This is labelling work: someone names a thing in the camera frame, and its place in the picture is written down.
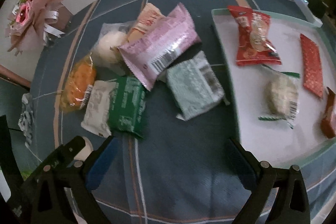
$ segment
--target table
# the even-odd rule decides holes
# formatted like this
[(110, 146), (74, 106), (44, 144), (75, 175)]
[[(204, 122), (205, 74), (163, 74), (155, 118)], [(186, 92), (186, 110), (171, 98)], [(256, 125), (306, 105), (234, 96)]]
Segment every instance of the table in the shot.
[[(95, 149), (103, 138), (80, 127), (84, 110), (64, 114), (58, 111), (56, 91), (73, 64), (96, 42), (102, 23), (135, 20), (147, 0), (97, 0), (77, 13), (64, 37), (45, 48), (38, 62), (31, 93), (36, 118), (31, 151), (43, 160), (55, 146), (74, 136), (86, 136)], [(203, 50), (224, 90), (229, 94), (228, 75), (221, 47), (212, 28), (211, 10), (237, 5), (242, 0), (148, 0), (167, 15), (179, 2), (189, 10), (202, 44), (193, 46), (182, 61)], [(244, 0), (253, 9), (267, 10), (305, 19), (292, 0)], [(326, 24), (326, 35), (335, 48), (335, 37)], [(99, 70), (97, 79), (114, 75)], [(242, 188), (228, 168), (224, 142), (236, 136), (232, 106), (220, 105), (202, 116), (183, 122), (164, 83), (158, 82), (147, 100), (145, 140), (118, 136), (121, 147), (116, 159), (93, 192), (103, 212), (120, 223), (230, 223), (250, 192)], [(330, 149), (314, 165), (302, 170), (309, 189), (311, 217), (335, 191), (336, 151)], [(274, 200), (272, 193), (260, 221), (265, 220)]]

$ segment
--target brown snack package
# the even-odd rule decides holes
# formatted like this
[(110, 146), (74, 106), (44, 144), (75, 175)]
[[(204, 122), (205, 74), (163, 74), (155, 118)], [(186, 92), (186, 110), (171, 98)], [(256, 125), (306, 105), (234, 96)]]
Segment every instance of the brown snack package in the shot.
[(165, 17), (160, 10), (151, 3), (147, 3), (138, 16), (135, 25), (128, 34), (128, 42), (137, 41), (145, 33), (154, 29), (155, 24)]
[(96, 78), (90, 55), (84, 56), (71, 70), (61, 94), (60, 108), (64, 112), (82, 109), (88, 102)]
[(329, 94), (323, 119), (321, 121), (321, 130), (324, 135), (331, 139), (336, 136), (336, 104), (335, 93), (330, 88), (327, 87), (327, 89)]

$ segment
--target pink snack package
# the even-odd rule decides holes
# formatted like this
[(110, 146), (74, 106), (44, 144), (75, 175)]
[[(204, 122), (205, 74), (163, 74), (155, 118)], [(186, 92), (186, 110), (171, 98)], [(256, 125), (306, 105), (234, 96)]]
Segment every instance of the pink snack package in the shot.
[(118, 47), (125, 63), (147, 90), (156, 78), (191, 45), (200, 42), (193, 19), (182, 3), (156, 28), (133, 43)]

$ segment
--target screw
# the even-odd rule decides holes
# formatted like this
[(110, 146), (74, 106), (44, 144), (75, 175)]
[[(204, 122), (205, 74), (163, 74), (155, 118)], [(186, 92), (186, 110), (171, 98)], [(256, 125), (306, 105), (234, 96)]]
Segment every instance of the screw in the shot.
[(260, 162), (260, 165), (261, 165), (261, 167), (264, 167), (264, 168), (269, 167), (269, 163), (267, 161), (264, 161), (264, 160)]
[(81, 167), (83, 165), (83, 162), (81, 160), (78, 160), (73, 165), (74, 165), (74, 167), (78, 168), (78, 167)]
[(292, 168), (295, 170), (295, 171), (299, 171), (300, 170), (300, 167), (298, 165), (292, 165)]
[(44, 172), (48, 172), (50, 169), (51, 169), (50, 165), (46, 165), (45, 167), (43, 167)]

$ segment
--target blue gripper pad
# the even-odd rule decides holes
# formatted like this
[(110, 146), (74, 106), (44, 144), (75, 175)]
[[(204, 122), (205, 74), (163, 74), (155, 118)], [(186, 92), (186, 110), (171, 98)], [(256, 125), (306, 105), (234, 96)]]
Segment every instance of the blue gripper pad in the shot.
[(85, 187), (92, 191), (99, 187), (118, 151), (118, 139), (113, 138), (104, 151), (97, 158), (85, 177)]

